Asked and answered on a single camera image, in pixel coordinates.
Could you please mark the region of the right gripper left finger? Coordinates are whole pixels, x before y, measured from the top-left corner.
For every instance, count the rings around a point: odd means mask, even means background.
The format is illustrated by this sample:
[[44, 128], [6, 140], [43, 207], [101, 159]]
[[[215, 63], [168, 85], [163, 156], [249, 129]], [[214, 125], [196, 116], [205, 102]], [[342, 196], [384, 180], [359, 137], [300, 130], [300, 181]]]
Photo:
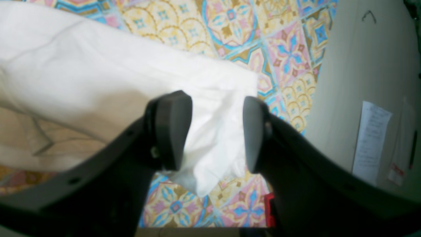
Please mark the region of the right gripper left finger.
[[178, 171], [192, 99], [151, 100], [107, 147], [52, 179], [1, 197], [1, 225], [32, 237], [133, 237], [157, 171]]

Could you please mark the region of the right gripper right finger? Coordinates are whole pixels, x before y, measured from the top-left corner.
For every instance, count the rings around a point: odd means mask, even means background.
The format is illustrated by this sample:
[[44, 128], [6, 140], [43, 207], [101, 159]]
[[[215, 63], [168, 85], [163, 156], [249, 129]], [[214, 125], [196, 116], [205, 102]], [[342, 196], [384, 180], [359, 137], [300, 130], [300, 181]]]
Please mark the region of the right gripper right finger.
[[260, 99], [243, 105], [250, 173], [271, 185], [274, 237], [403, 237], [420, 233], [420, 204], [340, 168]]

